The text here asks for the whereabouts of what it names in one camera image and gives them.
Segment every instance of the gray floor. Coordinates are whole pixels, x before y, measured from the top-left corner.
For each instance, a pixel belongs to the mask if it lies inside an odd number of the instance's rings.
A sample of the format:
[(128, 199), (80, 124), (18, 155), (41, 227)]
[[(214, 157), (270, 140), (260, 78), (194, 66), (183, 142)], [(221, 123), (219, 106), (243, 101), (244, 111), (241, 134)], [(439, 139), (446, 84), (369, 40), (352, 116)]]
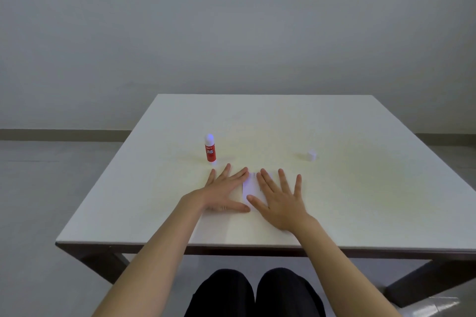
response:
[[(121, 143), (0, 141), (0, 315), (90, 316), (110, 284), (54, 246), (56, 236)], [(432, 147), (473, 188), (476, 150)], [(378, 287), (425, 261), (353, 260)], [(194, 290), (218, 268), (242, 271), (253, 288), (285, 266), (322, 287), (304, 258), (185, 256), (164, 316), (182, 316)], [(409, 306), (404, 316), (476, 316), (476, 280)]]

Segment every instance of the glue stick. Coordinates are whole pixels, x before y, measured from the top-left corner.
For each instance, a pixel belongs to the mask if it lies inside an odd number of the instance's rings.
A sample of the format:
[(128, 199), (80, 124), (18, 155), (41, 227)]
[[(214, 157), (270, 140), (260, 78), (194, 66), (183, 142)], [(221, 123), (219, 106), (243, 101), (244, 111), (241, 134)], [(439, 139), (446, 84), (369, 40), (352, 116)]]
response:
[(213, 134), (207, 134), (205, 137), (205, 151), (207, 152), (207, 160), (214, 164), (217, 160), (217, 153), (215, 152), (215, 140)]

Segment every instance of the table frame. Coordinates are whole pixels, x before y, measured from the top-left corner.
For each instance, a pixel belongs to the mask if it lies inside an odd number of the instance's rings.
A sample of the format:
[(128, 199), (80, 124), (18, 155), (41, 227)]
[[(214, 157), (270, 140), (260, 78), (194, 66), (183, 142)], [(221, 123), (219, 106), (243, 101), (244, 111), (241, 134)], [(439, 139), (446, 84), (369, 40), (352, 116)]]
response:
[[(114, 284), (143, 244), (92, 244), (56, 242), (56, 246)], [(409, 306), (476, 278), (476, 251), (403, 248), (341, 248), (349, 258), (431, 260), (392, 283), (384, 296), (400, 308)], [(301, 247), (187, 246), (187, 255), (306, 257)]]

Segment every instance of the hand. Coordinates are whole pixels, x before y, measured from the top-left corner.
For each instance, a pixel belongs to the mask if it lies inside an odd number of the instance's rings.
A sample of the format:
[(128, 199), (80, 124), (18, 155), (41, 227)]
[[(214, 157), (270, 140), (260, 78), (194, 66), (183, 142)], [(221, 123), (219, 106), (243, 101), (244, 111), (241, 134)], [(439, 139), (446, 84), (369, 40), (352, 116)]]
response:
[(246, 204), (228, 198), (232, 190), (246, 181), (249, 176), (248, 168), (245, 167), (229, 177), (230, 169), (231, 165), (228, 163), (217, 179), (215, 179), (216, 172), (212, 169), (205, 187), (194, 190), (184, 197), (199, 198), (203, 201), (205, 208), (215, 211), (233, 210), (249, 212), (249, 207)]
[(297, 175), (293, 194), (289, 189), (284, 171), (280, 169), (278, 174), (281, 188), (273, 182), (264, 169), (256, 175), (268, 206), (251, 194), (247, 196), (247, 199), (274, 227), (294, 233), (297, 225), (309, 217), (301, 198), (302, 178), (300, 174)]

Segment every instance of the table edge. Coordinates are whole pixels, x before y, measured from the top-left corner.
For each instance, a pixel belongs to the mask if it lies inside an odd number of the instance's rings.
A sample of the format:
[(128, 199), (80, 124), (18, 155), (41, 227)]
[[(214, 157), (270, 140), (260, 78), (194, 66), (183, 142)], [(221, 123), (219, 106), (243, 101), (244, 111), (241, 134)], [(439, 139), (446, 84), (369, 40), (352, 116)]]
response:
[[(72, 255), (110, 253), (136, 254), (144, 244), (70, 243), (55, 242), (55, 245)], [(357, 248), (340, 247), (349, 258), (363, 259), (405, 259), (405, 260), (476, 260), (476, 250), (472, 249), (429, 249), (429, 248)], [(266, 257), (307, 257), (302, 247), (261, 247), (261, 246), (204, 246), (188, 245), (186, 255), (210, 256), (266, 256)]]

